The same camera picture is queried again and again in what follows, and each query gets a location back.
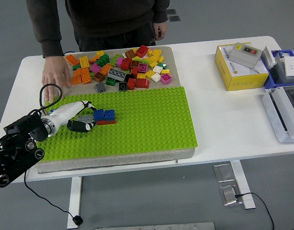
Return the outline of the person's left hand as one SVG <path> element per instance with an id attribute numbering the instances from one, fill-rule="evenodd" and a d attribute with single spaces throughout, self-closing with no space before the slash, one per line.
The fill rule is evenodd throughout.
<path id="1" fill-rule="evenodd" d="M 155 40 L 160 41 L 165 38 L 168 25 L 166 22 L 163 23 L 153 23 L 153 29 L 155 34 Z"/>

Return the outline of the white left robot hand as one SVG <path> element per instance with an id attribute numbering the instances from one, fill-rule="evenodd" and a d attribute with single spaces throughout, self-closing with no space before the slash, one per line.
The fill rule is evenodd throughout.
<path id="1" fill-rule="evenodd" d="M 59 128 L 65 125 L 68 130 L 80 133 L 86 133 L 93 129 L 97 125 L 96 122 L 84 123 L 71 120 L 84 108 L 90 108 L 93 111 L 96 110 L 91 102 L 79 101 L 63 105 L 51 114 L 43 116 L 41 119 L 48 131 L 48 136 L 55 135 L 59 131 Z"/>

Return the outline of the person's right hand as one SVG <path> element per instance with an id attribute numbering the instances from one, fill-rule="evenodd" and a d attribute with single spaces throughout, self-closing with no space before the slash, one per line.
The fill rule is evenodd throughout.
<path id="1" fill-rule="evenodd" d="M 68 64 L 63 56 L 45 58 L 42 74 L 42 85 L 55 84 L 61 89 L 64 85 L 71 86 L 71 77 Z"/>

